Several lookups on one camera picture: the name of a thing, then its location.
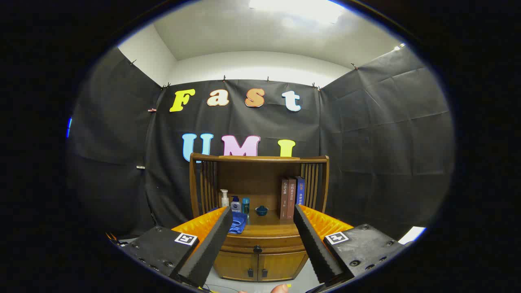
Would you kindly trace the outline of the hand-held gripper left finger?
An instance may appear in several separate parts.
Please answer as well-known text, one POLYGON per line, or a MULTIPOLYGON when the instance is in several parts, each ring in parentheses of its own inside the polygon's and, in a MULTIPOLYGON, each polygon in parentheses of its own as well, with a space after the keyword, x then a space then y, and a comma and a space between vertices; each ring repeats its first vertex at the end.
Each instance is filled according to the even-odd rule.
POLYGON ((155 226, 120 249, 166 278, 199 288, 206 283, 231 225, 231 209, 216 208, 175 228, 155 226))

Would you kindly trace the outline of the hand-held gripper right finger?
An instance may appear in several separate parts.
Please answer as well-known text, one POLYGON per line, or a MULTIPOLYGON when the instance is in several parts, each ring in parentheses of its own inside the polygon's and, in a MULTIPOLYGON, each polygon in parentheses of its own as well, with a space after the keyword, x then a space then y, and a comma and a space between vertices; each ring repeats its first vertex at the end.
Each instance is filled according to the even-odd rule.
POLYGON ((294 224, 316 277, 324 285, 376 270, 406 247, 372 225, 354 227, 303 205, 294 208, 294 224))

